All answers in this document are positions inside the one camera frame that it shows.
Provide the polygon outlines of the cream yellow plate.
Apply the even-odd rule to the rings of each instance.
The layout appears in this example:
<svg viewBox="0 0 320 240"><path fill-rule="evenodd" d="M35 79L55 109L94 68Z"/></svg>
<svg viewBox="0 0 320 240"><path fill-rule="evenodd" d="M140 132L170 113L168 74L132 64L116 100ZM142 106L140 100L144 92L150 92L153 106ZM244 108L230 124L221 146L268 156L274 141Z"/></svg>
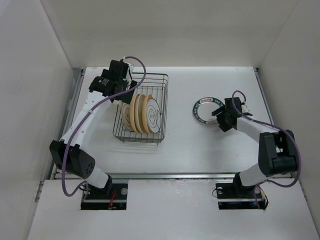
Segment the cream yellow plate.
<svg viewBox="0 0 320 240"><path fill-rule="evenodd" d="M142 118L143 102L144 102L145 97L146 96L144 94L140 95L139 100L138 100L138 108L137 108L137 110L138 110L138 124L137 124L137 126L139 127L141 133L143 133L143 134L146 133L146 130L143 125L143 118Z"/></svg>

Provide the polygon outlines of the white plate dark rim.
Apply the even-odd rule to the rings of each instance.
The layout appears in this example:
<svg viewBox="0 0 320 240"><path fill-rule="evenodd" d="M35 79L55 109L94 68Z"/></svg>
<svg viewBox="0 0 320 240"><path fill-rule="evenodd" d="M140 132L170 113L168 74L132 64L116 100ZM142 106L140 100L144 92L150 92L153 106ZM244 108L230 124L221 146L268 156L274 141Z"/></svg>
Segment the white plate dark rim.
<svg viewBox="0 0 320 240"><path fill-rule="evenodd" d="M218 123L214 111L224 106L224 103L215 97L203 97L199 99L192 108L193 116L197 121L205 125L215 125Z"/></svg>

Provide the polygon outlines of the grey wire dish rack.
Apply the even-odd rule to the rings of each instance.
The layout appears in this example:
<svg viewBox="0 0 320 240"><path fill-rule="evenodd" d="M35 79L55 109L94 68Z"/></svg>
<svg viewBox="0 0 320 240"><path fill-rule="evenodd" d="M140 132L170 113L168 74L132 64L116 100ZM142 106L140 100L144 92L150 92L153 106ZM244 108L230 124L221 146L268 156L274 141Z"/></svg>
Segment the grey wire dish rack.
<svg viewBox="0 0 320 240"><path fill-rule="evenodd" d="M134 95L145 95L142 105L142 122L146 133L129 132L122 122L122 103L116 111L113 125L113 136L122 142L153 143L159 144L165 138L168 102L168 83L169 77L163 73L147 73L143 83L134 91ZM147 126L146 107L147 101L154 98L160 108L161 127L158 133L152 133Z"/></svg>

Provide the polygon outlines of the white plate black pattern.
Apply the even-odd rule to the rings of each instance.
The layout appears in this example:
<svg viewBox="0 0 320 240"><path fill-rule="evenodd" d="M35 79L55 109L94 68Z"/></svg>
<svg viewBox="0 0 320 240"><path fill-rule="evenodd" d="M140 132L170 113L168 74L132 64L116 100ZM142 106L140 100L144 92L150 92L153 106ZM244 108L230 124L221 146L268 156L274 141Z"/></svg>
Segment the white plate black pattern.
<svg viewBox="0 0 320 240"><path fill-rule="evenodd" d="M146 121L148 129L156 134L161 129L161 112L158 102L154 98L150 98L146 103Z"/></svg>

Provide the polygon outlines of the white plate green rim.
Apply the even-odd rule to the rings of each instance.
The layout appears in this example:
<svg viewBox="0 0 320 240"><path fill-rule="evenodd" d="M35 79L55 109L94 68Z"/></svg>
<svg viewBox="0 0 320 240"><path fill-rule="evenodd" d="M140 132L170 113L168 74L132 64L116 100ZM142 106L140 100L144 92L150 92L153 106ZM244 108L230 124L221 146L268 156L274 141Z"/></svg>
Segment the white plate green rim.
<svg viewBox="0 0 320 240"><path fill-rule="evenodd" d="M130 105L124 102L122 103L121 107L121 118L125 128L131 133L134 132L130 120Z"/></svg>

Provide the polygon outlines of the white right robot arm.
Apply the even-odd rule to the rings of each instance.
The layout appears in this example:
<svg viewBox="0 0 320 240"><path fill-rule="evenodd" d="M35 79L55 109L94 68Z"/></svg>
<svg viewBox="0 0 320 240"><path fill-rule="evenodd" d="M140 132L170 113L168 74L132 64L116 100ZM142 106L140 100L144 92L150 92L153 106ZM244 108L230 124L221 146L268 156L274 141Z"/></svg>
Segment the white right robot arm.
<svg viewBox="0 0 320 240"><path fill-rule="evenodd" d="M295 172L294 181L282 187L293 186L299 179L302 164L292 131L255 119L239 97L224 100L225 103L211 113L216 117L219 128L223 132L237 130L258 143L257 163L236 173L231 185L232 193L243 198L273 176Z"/></svg>

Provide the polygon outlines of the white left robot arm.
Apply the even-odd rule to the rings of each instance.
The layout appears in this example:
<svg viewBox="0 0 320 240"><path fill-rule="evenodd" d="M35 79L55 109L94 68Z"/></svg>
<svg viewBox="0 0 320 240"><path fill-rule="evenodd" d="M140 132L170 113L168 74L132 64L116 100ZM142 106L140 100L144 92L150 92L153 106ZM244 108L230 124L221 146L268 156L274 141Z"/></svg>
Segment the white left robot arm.
<svg viewBox="0 0 320 240"><path fill-rule="evenodd" d="M132 78L134 65L129 62L132 59L139 62L144 70L140 81ZM113 102L122 102L133 111L129 114L133 131L154 135L162 130L164 111L156 99L135 93L146 77L146 66L139 58L125 56L121 60L112 60L109 68L104 69L89 85L86 100L74 123L60 140L51 142L49 151L61 170L62 191L67 197L75 193L67 191L66 173L82 179L80 186L84 186L86 191L93 187L100 198L111 195L112 177L96 166L87 148L100 118Z"/></svg>

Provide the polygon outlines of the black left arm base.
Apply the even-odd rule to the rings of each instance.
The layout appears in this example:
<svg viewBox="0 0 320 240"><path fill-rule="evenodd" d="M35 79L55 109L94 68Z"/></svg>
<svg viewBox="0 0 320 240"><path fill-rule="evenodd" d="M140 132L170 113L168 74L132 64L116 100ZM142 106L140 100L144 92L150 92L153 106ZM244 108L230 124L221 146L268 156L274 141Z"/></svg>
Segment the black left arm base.
<svg viewBox="0 0 320 240"><path fill-rule="evenodd" d="M81 210L126 210L128 197L129 182L127 180L116 179L112 183L111 190L103 192L101 189L88 185L88 193L86 186L83 185L82 198L86 198L80 203Z"/></svg>

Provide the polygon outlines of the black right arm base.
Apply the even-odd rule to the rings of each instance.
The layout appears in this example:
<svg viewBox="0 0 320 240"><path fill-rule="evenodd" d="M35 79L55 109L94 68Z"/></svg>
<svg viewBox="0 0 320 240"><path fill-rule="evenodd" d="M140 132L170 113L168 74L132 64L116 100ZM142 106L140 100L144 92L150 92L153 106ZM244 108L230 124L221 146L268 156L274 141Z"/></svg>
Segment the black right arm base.
<svg viewBox="0 0 320 240"><path fill-rule="evenodd" d="M212 195L218 200L220 210L266 210L269 199L260 186L243 186L240 174L232 182L217 182Z"/></svg>

